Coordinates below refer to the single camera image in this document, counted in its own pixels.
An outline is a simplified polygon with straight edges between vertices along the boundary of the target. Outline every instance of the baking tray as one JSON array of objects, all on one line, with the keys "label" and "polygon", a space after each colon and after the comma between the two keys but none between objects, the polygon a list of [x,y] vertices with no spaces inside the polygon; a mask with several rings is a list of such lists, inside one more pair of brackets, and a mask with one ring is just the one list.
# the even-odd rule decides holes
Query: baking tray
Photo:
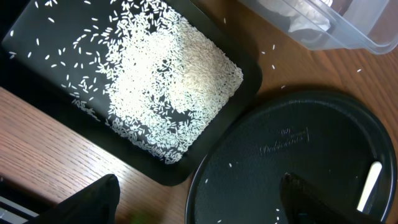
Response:
[{"label": "baking tray", "polygon": [[[45,1],[37,2],[39,9],[44,8]],[[61,2],[58,0],[59,4],[62,3],[64,5],[57,7],[56,10],[46,8],[45,10],[48,10],[48,13],[38,13],[35,1],[26,1],[26,7],[23,11],[24,6],[22,6],[21,2],[3,1],[1,3],[1,17],[4,22],[1,24],[0,35],[4,39],[0,55],[0,85],[158,183],[177,185],[183,182],[199,166],[199,163],[212,145],[217,142],[254,98],[262,82],[261,69],[240,45],[228,37],[192,2],[188,0],[165,1],[177,12],[181,13],[182,16],[186,17],[191,25],[212,40],[242,69],[244,74],[244,80],[234,96],[229,99],[214,120],[199,135],[181,160],[171,165],[165,165],[158,158],[132,145],[127,139],[120,137],[105,126],[104,123],[95,121],[91,116],[72,105],[73,98],[62,91],[60,87],[62,81],[65,80],[66,73],[59,76],[59,82],[55,85],[57,77],[46,77],[46,75],[51,74],[50,70],[52,68],[49,66],[44,68],[41,63],[34,64],[31,62],[32,60],[27,60],[27,53],[29,52],[26,49],[27,43],[36,45],[36,38],[40,39],[42,52],[37,52],[36,57],[33,57],[33,53],[31,59],[38,58],[37,60],[42,62],[44,57],[49,54],[48,52],[51,52],[51,58],[56,57],[58,48],[62,46],[62,44],[59,44],[60,42],[65,43],[67,52],[72,51],[72,47],[66,44],[71,44],[75,41],[77,35],[81,34],[81,32],[74,34],[74,30],[81,31],[87,28],[81,21],[87,21],[87,18],[91,17],[97,17],[99,21],[107,21],[109,12],[113,11],[107,0],[95,1],[95,4],[105,2],[108,7],[96,9],[92,12],[93,14],[87,13],[86,10],[80,10],[82,6],[79,5],[77,7],[77,2],[81,3],[83,1]],[[55,19],[56,26],[52,26],[51,29],[47,25],[43,25],[46,24],[44,21],[48,22],[48,17]],[[15,34],[11,38],[9,36],[10,30],[15,30]],[[99,50],[101,55],[106,54],[105,50]],[[17,52],[17,57],[9,60],[8,51]],[[64,62],[66,64],[73,63],[73,57],[77,56],[71,56]],[[105,119],[102,116],[97,115],[97,117],[102,121]]]}]

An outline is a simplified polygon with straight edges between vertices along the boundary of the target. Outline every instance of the clear plastic container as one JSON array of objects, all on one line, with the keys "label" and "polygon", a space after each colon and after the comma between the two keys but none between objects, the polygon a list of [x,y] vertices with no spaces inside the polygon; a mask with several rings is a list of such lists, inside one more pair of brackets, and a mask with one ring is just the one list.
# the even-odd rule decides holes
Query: clear plastic container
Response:
[{"label": "clear plastic container", "polygon": [[309,50],[386,54],[398,44],[398,0],[240,1]]}]

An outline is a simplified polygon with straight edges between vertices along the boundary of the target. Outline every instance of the black plastic piece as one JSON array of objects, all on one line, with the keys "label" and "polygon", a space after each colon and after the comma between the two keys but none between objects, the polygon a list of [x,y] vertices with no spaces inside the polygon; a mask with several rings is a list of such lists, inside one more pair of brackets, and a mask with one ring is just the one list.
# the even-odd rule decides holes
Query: black plastic piece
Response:
[{"label": "black plastic piece", "polygon": [[295,174],[285,174],[280,183],[280,201],[289,224],[380,224],[355,208],[333,203]]},{"label": "black plastic piece", "polygon": [[108,174],[27,224],[113,224],[119,198],[118,178]]}]

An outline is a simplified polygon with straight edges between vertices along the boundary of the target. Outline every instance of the rice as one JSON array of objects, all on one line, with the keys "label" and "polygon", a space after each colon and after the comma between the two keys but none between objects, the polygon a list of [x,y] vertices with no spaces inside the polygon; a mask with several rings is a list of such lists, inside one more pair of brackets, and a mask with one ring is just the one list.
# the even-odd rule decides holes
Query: rice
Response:
[{"label": "rice", "polygon": [[[70,80],[67,90],[75,97],[74,105],[100,121],[87,102],[92,103],[94,92],[103,89],[102,95],[110,101],[105,124],[166,164],[173,164],[234,95],[243,74],[211,40],[165,2],[142,0],[139,6],[129,2],[111,0],[111,4],[120,3],[122,11],[112,9],[108,14],[110,26],[103,30],[92,25],[99,32],[91,36],[90,42],[101,36],[98,45],[93,45],[106,52],[101,56],[90,50],[82,55],[78,47],[79,57],[95,56],[89,65],[95,64],[98,69],[76,83],[79,89],[72,85],[74,78],[66,75]],[[90,29],[84,29],[73,48],[89,33]],[[58,50],[63,56],[62,52],[65,48]]]}]

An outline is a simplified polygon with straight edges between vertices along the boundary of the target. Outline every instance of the wooden table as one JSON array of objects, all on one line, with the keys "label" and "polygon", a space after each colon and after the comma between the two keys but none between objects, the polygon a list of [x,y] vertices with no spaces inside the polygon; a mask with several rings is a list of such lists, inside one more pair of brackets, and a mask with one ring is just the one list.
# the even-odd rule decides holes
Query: wooden table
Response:
[{"label": "wooden table", "polygon": [[[386,55],[344,49],[311,52],[235,0],[199,0],[197,5],[258,60],[263,82],[251,108],[297,90],[342,91],[376,114],[398,149],[398,49]],[[0,173],[55,203],[114,173],[121,186],[118,222],[138,213],[146,214],[148,223],[184,222],[189,180],[161,186],[3,89]],[[397,197],[388,223],[398,221],[393,212]]]}]

